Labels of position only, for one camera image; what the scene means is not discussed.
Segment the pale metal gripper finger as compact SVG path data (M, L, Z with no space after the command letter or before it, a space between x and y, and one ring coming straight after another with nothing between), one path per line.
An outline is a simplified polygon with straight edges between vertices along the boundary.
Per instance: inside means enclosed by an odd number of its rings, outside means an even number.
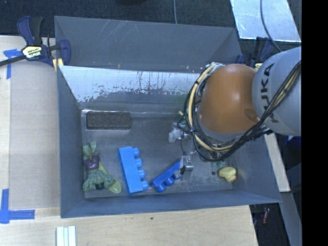
M192 163L192 159L189 155L182 156L180 160L180 174L186 175L191 174L193 171L194 165Z
M169 143L174 143L177 140L190 139L189 128L185 124L174 122L172 123L172 129L168 135Z

